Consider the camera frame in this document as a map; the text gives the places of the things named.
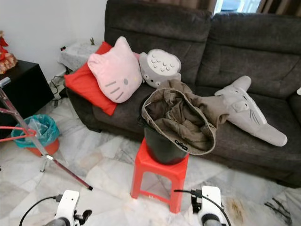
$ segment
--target window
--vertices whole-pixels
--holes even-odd
[[[219,12],[255,13],[260,0],[217,0],[214,14]]]

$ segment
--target totoro pillow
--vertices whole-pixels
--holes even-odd
[[[88,66],[100,90],[115,103],[127,101],[142,83],[139,63],[125,37],[102,55],[92,54]]]
[[[151,87],[156,88],[166,80],[181,80],[179,58],[164,50],[152,49],[148,54],[141,53],[139,64],[142,77]]]

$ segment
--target white wall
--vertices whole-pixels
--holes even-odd
[[[64,72],[60,47],[103,40],[106,0],[0,0],[0,30],[17,59],[38,63],[48,81]]]
[[[104,14],[107,0],[68,0],[78,40],[104,40]]]

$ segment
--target gray stuffed animal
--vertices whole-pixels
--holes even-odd
[[[161,49],[152,49],[148,54],[141,53],[139,64],[143,79],[151,87],[156,88],[166,80],[181,81],[179,58]]]

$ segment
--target red decoration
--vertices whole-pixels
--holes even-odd
[[[4,49],[3,46],[6,47],[8,44],[4,41],[3,31],[0,31],[0,74],[4,74],[17,63],[15,56]]]

